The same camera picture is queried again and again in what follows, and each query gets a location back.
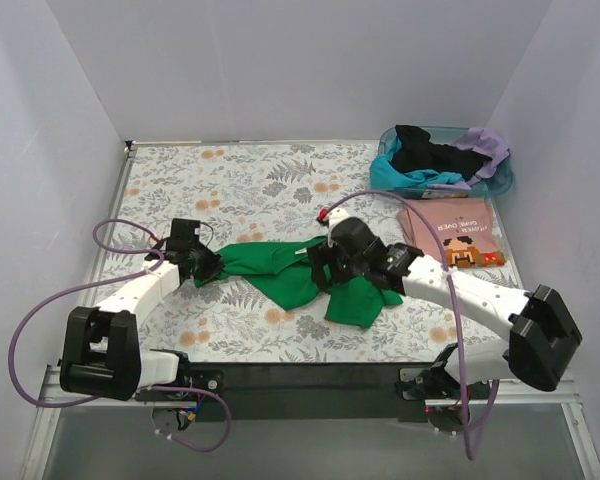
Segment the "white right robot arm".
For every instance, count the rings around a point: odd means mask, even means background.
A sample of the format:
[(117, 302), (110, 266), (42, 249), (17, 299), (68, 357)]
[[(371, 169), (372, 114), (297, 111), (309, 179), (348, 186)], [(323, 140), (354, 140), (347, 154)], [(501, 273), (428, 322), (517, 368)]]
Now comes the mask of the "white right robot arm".
[(582, 334), (556, 290), (503, 287), (445, 268), (415, 247), (385, 245), (343, 209), (324, 213), (318, 221), (328, 235), (307, 253), (319, 288), (361, 278), (382, 291), (457, 307), (495, 333), (478, 345), (445, 347), (429, 367), (406, 380), (410, 397), (458, 397), (467, 386), (513, 378), (543, 392), (557, 388)]

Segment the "green t shirt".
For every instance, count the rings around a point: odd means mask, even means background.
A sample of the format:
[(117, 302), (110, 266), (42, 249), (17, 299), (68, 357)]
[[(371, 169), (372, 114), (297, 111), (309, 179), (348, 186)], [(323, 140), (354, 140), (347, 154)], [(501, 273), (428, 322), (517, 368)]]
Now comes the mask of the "green t shirt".
[[(239, 276), (265, 297), (288, 311), (313, 302), (321, 289), (311, 279), (306, 249), (325, 241), (317, 236), (304, 242), (248, 242), (227, 245), (218, 251), (224, 268), (221, 279)], [(380, 290), (364, 278), (326, 289), (325, 319), (368, 329), (386, 307), (403, 303), (402, 297)]]

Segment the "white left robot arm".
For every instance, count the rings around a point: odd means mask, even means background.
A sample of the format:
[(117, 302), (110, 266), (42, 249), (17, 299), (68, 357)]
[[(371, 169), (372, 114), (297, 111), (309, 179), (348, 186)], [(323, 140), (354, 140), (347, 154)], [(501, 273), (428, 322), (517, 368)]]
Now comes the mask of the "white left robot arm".
[(70, 312), (60, 359), (63, 390), (124, 401), (155, 386), (173, 400), (191, 392), (187, 355), (143, 350), (139, 327), (183, 283), (206, 283), (221, 273), (221, 256), (200, 240), (203, 225), (174, 219), (169, 234), (142, 252), (138, 273), (96, 305)]

